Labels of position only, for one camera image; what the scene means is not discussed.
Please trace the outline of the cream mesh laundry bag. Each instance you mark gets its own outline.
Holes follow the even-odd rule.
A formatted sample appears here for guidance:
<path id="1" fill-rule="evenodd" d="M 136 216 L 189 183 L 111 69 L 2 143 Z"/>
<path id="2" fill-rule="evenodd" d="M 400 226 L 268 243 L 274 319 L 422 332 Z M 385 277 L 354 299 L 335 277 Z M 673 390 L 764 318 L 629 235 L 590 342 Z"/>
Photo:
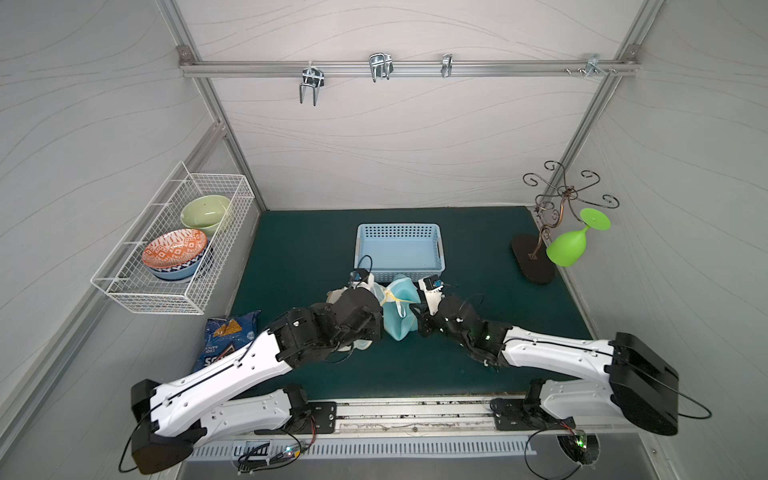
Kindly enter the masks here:
<path id="1" fill-rule="evenodd" d="M 330 339 L 342 351 L 366 350 L 374 342 L 379 307 L 367 289 L 346 289 L 331 305 Z"/>

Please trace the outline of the blue Doritos chip bag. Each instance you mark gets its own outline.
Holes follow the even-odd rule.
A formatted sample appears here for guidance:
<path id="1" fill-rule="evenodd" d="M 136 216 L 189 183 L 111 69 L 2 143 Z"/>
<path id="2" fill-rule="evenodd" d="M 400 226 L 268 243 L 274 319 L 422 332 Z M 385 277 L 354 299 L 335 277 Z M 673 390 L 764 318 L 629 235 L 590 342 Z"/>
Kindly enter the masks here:
<path id="1" fill-rule="evenodd" d="M 221 360 L 247 346 L 256 336 L 254 327 L 260 310 L 232 318 L 209 318 L 205 323 L 203 348 L 194 364 L 193 371 Z"/>

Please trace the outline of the blue bowl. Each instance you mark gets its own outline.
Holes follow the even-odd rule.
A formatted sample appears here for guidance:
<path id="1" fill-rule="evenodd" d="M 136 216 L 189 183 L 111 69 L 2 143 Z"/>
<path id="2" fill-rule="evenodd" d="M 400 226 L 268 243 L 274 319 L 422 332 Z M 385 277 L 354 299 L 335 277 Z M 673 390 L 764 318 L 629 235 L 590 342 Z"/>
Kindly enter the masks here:
<path id="1" fill-rule="evenodd" d="M 147 267 L 147 270 L 160 280 L 177 282 L 194 276 L 199 267 L 210 259 L 211 255 L 203 252 L 193 259 L 177 266 L 162 269 Z"/>

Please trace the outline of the small metal hook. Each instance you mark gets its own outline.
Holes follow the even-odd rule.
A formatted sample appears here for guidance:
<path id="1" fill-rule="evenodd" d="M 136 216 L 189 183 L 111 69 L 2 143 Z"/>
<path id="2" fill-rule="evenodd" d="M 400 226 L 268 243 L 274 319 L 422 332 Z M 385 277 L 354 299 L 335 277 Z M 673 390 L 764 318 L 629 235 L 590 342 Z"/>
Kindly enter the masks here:
<path id="1" fill-rule="evenodd" d="M 449 78 L 452 75 L 453 68 L 453 55 L 450 53 L 444 54 L 441 60 L 441 77 Z"/>

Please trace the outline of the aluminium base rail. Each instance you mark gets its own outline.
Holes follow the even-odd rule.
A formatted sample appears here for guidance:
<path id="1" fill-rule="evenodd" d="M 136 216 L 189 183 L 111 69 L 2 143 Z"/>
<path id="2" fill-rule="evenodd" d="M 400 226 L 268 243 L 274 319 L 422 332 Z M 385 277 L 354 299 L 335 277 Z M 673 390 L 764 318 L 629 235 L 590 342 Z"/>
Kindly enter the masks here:
<path id="1" fill-rule="evenodd" d="M 278 391 L 226 402 L 200 419 L 210 442 L 286 429 L 296 435 L 439 435 L 528 431 L 545 421 L 528 414 L 521 396 L 432 396 L 304 402 Z"/>

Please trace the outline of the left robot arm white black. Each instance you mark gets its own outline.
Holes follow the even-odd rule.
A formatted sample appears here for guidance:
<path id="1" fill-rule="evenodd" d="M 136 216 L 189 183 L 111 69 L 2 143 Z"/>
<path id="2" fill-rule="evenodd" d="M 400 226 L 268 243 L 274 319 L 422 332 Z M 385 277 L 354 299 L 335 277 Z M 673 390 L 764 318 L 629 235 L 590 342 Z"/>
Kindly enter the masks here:
<path id="1" fill-rule="evenodd" d="M 186 377 L 137 382 L 130 391 L 136 426 L 126 452 L 140 473 L 150 475 L 216 437 L 283 426 L 297 412 L 289 393 L 269 395 L 260 414 L 237 395 L 359 342 L 379 340 L 382 321 L 381 303 L 370 290 L 345 288 L 331 303 L 283 313 L 246 346 Z"/>

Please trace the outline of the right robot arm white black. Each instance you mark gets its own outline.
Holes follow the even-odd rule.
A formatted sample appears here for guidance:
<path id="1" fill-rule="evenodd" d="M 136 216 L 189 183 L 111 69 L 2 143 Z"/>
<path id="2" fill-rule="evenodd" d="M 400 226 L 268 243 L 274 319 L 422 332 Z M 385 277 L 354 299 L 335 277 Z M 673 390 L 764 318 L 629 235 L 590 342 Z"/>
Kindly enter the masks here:
<path id="1" fill-rule="evenodd" d="M 622 417 L 653 434 L 679 431 L 678 372 L 637 336 L 611 340 L 545 335 L 481 318 L 456 295 L 430 294 L 411 308 L 424 336 L 443 334 L 486 367 L 535 368 L 564 380 L 532 383 L 533 414 L 546 419 Z"/>

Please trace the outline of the aluminium top rail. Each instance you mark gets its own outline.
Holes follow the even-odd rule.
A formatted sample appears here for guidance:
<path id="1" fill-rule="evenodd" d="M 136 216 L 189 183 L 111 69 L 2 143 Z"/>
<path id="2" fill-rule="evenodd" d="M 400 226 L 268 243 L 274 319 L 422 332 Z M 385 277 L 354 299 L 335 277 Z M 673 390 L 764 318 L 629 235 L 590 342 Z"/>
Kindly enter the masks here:
<path id="1" fill-rule="evenodd" d="M 393 60 L 395 78 L 442 78 L 441 60 Z M 457 60 L 453 58 L 452 75 L 449 78 L 512 78 L 512 77 L 581 77 L 569 76 L 565 68 L 576 70 L 587 59 L 577 60 Z M 641 64 L 633 61 L 600 60 L 603 67 L 615 68 L 615 76 L 634 76 Z M 228 79 L 300 79 L 308 66 L 322 70 L 327 79 L 367 78 L 372 80 L 369 63 L 363 61 L 200 61 L 182 65 L 186 78 Z"/>

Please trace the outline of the green plastic wine glass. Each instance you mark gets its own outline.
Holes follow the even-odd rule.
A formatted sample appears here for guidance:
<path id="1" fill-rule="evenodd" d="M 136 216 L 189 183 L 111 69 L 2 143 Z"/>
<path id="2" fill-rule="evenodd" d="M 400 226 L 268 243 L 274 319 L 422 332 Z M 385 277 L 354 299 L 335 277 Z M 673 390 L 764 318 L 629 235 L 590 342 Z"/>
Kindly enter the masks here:
<path id="1" fill-rule="evenodd" d="M 548 259 L 560 267 L 570 267 L 584 254 L 587 248 L 587 232 L 590 229 L 605 231 L 611 228 L 611 220 L 594 208 L 584 208 L 579 213 L 584 227 L 559 235 L 546 249 Z"/>

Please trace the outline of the double metal hook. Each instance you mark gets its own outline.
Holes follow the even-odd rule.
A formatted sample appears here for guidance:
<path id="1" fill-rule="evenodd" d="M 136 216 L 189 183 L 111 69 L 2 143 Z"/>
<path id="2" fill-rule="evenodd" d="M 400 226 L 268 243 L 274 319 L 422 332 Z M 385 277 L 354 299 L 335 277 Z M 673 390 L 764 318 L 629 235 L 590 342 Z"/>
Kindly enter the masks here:
<path id="1" fill-rule="evenodd" d="M 299 102 L 303 104 L 307 98 L 307 93 L 311 92 L 312 105 L 316 106 L 320 90 L 324 85 L 325 74 L 322 70 L 312 65 L 303 69 L 299 84 Z"/>

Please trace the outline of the teal mesh laundry bag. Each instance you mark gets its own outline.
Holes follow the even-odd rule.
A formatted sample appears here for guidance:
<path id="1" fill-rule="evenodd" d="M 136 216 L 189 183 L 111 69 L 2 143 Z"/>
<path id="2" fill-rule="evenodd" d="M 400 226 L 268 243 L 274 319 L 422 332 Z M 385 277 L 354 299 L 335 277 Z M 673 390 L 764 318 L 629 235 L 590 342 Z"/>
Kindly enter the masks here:
<path id="1" fill-rule="evenodd" d="M 395 341 L 402 341 L 418 330 L 418 320 L 410 306 L 420 304 L 421 299 L 411 278 L 398 274 L 387 286 L 375 283 L 372 290 L 382 307 L 383 328 Z"/>

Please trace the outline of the orange patterned bowl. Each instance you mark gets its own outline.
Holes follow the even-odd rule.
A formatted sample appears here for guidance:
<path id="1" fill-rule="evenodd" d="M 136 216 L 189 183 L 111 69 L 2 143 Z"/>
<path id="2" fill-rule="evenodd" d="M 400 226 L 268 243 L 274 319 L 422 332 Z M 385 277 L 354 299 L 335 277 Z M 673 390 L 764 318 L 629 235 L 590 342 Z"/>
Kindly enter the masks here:
<path id="1" fill-rule="evenodd" d="M 152 240 L 143 250 L 142 263 L 146 267 L 162 269 L 187 262 L 203 253 L 208 245 L 207 236 L 196 229 L 178 229 Z"/>

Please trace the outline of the green ceramic bowl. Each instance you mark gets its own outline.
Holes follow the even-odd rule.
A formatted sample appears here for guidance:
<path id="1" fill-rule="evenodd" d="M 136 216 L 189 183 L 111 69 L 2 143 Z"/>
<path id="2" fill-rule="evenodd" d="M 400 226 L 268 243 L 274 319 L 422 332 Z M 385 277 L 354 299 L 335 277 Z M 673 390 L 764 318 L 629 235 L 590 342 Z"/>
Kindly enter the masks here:
<path id="1" fill-rule="evenodd" d="M 186 204 L 180 213 L 185 228 L 202 231 L 208 238 L 231 220 L 231 200 L 223 195 L 206 195 Z"/>

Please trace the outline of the metal clip hook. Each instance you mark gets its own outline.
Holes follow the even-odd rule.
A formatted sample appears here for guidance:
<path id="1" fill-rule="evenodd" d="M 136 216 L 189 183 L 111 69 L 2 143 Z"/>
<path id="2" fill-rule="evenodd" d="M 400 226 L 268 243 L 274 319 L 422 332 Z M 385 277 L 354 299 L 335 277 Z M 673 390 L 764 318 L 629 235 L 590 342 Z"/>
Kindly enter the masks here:
<path id="1" fill-rule="evenodd" d="M 372 81 L 376 83 L 379 79 L 389 80 L 394 70 L 393 59 L 390 54 L 379 52 L 369 56 L 369 69 Z"/>

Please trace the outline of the right metal hook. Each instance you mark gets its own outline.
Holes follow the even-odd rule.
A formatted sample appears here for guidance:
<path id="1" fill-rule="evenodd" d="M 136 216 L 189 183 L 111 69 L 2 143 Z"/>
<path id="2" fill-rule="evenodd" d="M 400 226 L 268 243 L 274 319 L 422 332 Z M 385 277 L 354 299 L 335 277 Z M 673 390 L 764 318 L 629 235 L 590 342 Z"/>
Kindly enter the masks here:
<path id="1" fill-rule="evenodd" d="M 586 60 L 582 67 L 576 70 L 565 68 L 564 72 L 569 76 L 578 75 L 582 78 L 611 77 L 618 74 L 618 71 L 615 68 L 603 67 L 600 64 L 600 60 L 601 57 L 599 54 L 593 54 Z"/>

